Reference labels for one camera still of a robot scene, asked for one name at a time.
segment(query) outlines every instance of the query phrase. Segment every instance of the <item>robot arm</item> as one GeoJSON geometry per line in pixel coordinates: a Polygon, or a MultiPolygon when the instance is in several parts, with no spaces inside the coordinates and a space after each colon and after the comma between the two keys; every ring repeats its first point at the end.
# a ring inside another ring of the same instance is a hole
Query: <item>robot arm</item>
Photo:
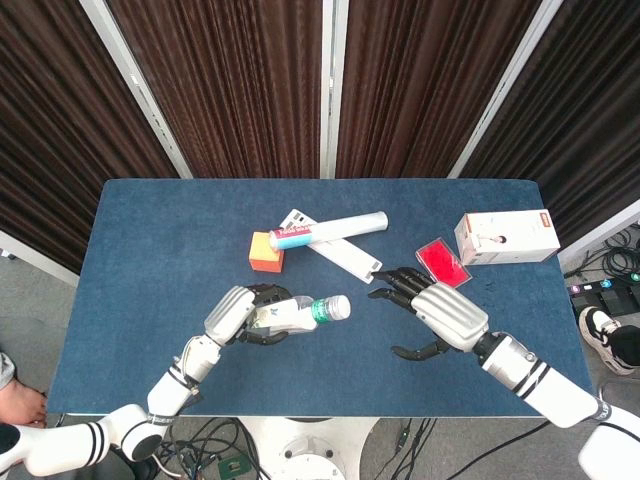
{"type": "Polygon", "coordinates": [[[256,306],[290,298],[275,285],[233,287],[204,322],[205,333],[191,338],[179,358],[149,392],[148,413],[126,405],[98,422],[41,430],[0,424],[0,478],[12,465],[24,462],[34,476],[45,476],[100,462],[110,446],[131,461],[153,454],[176,415],[198,393],[200,383],[220,358],[220,349],[234,341],[271,345],[287,332],[262,337],[251,331],[256,306]]]}
{"type": "Polygon", "coordinates": [[[630,479],[636,474],[640,418],[585,392],[511,335],[490,333],[488,315],[448,285],[411,268],[373,275],[395,290],[379,289],[370,297],[389,298],[439,337],[437,349],[430,345],[411,352],[394,347],[394,353],[408,360],[426,360],[448,348],[473,352],[483,370],[554,425],[569,428],[583,420],[599,422],[579,456],[580,466],[592,480],[630,479]]]}

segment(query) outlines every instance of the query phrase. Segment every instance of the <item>table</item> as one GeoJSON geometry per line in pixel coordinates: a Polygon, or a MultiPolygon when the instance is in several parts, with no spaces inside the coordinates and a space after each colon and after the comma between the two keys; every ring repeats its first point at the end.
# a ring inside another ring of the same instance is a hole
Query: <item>table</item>
{"type": "MultiPolygon", "coordinates": [[[[536,413],[473,355],[423,363],[391,345],[434,339],[415,317],[366,294],[364,284],[303,247],[282,274],[253,272],[253,231],[277,226],[292,208],[329,220],[383,210],[386,232],[353,243],[385,268],[418,266],[415,250],[474,211],[541,208],[537,185],[521,180],[112,180],[105,185],[49,410],[104,414],[147,392],[203,333],[203,320],[233,285],[277,283],[292,294],[344,293],[350,319],[272,347],[234,344],[187,414],[216,416],[526,416],[536,413]]],[[[494,331],[512,333],[540,358],[592,391],[562,274],[543,263],[475,266],[460,291],[486,310],[494,331]]]]}

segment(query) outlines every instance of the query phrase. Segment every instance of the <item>dark curtain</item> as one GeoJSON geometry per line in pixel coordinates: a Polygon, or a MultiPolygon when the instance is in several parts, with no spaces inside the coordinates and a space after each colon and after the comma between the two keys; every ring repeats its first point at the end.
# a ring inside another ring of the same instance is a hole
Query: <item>dark curtain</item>
{"type": "Polygon", "coordinates": [[[462,172],[540,185],[563,246],[640,198],[640,2],[565,0],[462,172]]]}
{"type": "Polygon", "coordinates": [[[195,176],[318,176],[321,1],[109,4],[195,176]]]}
{"type": "Polygon", "coordinates": [[[446,176],[538,4],[351,0],[337,176],[446,176]]]}
{"type": "Polygon", "coordinates": [[[0,84],[0,229],[79,272],[103,183],[176,173],[77,2],[0,2],[0,84]]]}

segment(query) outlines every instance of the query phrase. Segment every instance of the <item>sneaker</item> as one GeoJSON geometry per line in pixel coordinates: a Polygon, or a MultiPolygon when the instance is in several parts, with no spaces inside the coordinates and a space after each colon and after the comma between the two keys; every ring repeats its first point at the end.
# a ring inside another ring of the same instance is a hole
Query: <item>sneaker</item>
{"type": "Polygon", "coordinates": [[[580,312],[578,325],[585,341],[598,352],[604,364],[614,373],[630,375],[634,372],[634,368],[625,365],[622,360],[613,355],[609,346],[609,336],[620,327],[620,322],[611,318],[600,308],[587,307],[580,312]]]}

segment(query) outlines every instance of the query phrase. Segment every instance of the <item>yellow sponge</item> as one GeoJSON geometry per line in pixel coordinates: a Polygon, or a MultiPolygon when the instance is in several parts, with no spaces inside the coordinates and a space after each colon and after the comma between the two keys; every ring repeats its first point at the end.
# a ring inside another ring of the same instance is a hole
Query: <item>yellow sponge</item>
{"type": "Polygon", "coordinates": [[[269,245],[269,234],[265,232],[253,232],[251,249],[249,250],[249,264],[251,268],[259,272],[282,272],[284,252],[274,251],[269,245]]]}

